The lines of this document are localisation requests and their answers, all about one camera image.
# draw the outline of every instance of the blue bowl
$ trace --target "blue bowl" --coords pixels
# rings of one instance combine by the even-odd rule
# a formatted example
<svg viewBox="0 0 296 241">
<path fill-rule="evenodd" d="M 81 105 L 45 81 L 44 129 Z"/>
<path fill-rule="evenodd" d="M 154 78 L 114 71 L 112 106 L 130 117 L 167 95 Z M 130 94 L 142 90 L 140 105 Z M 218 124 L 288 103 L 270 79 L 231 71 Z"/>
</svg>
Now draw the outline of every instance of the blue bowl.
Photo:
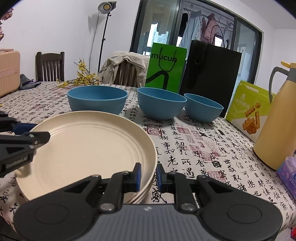
<svg viewBox="0 0 296 241">
<path fill-rule="evenodd" d="M 138 89 L 138 102 L 142 111 L 153 119 L 168 120 L 183 109 L 186 98 L 167 90 L 142 87 Z"/>
<path fill-rule="evenodd" d="M 128 92 L 109 86 L 88 85 L 69 90 L 67 96 L 72 111 L 96 110 L 119 115 Z"/>
<path fill-rule="evenodd" d="M 187 102 L 185 110 L 191 119 L 201 123 L 215 120 L 222 112 L 223 106 L 205 97 L 193 94 L 184 94 Z"/>
</svg>

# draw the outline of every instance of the ceiling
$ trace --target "ceiling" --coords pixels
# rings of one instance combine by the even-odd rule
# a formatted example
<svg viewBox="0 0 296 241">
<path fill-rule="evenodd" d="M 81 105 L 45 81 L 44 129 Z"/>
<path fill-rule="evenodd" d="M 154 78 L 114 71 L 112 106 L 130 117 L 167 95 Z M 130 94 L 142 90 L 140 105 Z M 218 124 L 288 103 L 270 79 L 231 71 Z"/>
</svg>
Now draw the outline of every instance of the ceiling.
<svg viewBox="0 0 296 241">
<path fill-rule="evenodd" d="M 296 29 L 296 19 L 275 0 L 240 0 L 274 28 Z"/>
</svg>

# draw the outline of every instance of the calligraphy tablecloth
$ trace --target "calligraphy tablecloth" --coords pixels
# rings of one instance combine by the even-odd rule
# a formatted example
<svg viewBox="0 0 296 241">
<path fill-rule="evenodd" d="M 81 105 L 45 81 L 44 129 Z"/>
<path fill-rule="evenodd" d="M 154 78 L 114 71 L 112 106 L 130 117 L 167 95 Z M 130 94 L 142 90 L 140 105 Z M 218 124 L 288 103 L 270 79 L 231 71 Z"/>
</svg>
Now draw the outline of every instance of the calligraphy tablecloth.
<svg viewBox="0 0 296 241">
<path fill-rule="evenodd" d="M 43 82 L 30 90 L 16 91 L 0 98 L 0 108 L 22 122 L 43 120 L 71 111 L 67 91 L 55 82 Z M 283 215 L 282 229 L 293 224 L 295 201 L 276 173 L 261 163 L 252 151 L 253 142 L 223 118 L 209 124 L 192 121 L 186 112 L 174 119 L 148 118 L 138 106 L 136 88 L 119 86 L 129 96 L 121 116 L 137 123 L 152 138 L 158 161 L 167 172 L 188 178 L 208 175 L 223 183 L 275 204 Z M 13 227 L 13 215 L 25 200 L 14 173 L 0 178 L 0 215 Z M 160 194 L 156 180 L 145 203 L 172 203 L 171 194 Z"/>
</svg>

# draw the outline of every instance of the chair backrest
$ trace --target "chair backrest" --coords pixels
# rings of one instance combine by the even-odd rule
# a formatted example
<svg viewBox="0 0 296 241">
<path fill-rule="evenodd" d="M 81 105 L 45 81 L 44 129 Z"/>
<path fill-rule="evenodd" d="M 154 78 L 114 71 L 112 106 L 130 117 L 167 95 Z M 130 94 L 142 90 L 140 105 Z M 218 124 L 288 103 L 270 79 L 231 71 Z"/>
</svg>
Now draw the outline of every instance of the chair backrest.
<svg viewBox="0 0 296 241">
<path fill-rule="evenodd" d="M 135 66 L 126 60 L 120 63 L 118 65 L 114 84 L 137 87 L 137 70 Z"/>
<path fill-rule="evenodd" d="M 38 81 L 64 81 L 65 52 L 36 54 L 36 73 Z"/>
</svg>

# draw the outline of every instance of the tissue package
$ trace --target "tissue package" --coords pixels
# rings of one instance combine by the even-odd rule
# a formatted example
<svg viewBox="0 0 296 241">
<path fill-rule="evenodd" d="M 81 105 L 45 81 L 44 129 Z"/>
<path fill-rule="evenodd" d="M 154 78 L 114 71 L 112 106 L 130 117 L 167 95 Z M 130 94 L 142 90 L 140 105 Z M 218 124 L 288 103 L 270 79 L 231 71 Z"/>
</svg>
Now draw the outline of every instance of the tissue package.
<svg viewBox="0 0 296 241">
<path fill-rule="evenodd" d="M 287 157 L 276 173 L 296 200 L 296 157 Z"/>
</svg>

